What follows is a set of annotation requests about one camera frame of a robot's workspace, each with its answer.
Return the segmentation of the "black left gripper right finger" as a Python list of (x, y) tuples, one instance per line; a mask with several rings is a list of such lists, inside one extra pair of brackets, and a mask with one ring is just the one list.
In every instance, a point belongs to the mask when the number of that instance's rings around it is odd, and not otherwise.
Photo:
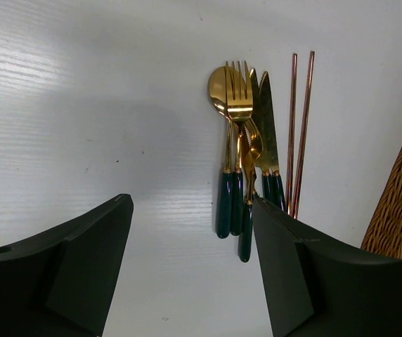
[(252, 207), (274, 336), (402, 336), (402, 260), (302, 223), (266, 199)]

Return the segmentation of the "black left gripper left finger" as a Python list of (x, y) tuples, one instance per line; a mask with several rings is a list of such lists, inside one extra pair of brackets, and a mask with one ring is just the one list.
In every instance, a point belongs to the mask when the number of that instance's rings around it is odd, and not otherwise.
[(131, 227), (120, 194), (0, 247), (0, 336), (101, 336)]

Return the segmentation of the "gold spoon green handle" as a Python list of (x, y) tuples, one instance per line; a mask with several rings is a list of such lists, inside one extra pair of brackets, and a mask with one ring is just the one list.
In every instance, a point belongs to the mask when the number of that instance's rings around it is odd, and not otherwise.
[(223, 150), (221, 163), (221, 176), (219, 180), (219, 198), (216, 210), (216, 235), (225, 239), (230, 234), (232, 215), (232, 154), (231, 143), (233, 125), (227, 113), (226, 103), (226, 75), (224, 66), (216, 68), (208, 81), (208, 94), (214, 109), (226, 121), (227, 129), (225, 139), (221, 141), (220, 148)]

